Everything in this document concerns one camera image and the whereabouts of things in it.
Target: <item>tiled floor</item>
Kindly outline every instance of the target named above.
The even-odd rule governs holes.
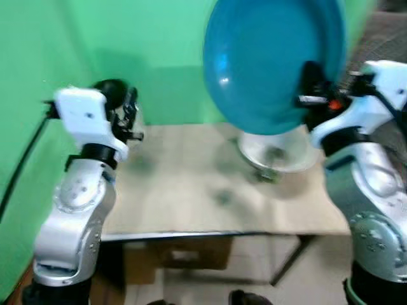
[[[318,238],[277,287],[268,284],[296,243],[295,237],[235,238],[226,270],[158,270],[154,285],[128,286],[125,305],[163,298],[176,305],[227,305],[228,293],[238,288],[266,296],[274,305],[346,304],[341,283],[350,269],[348,237]]]

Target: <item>wooden table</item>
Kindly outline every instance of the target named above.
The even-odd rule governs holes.
[[[146,127],[144,142],[119,165],[102,240],[296,235],[301,243],[284,274],[312,237],[349,234],[325,192],[321,164],[277,184],[260,181],[240,155],[237,136],[227,123]]]

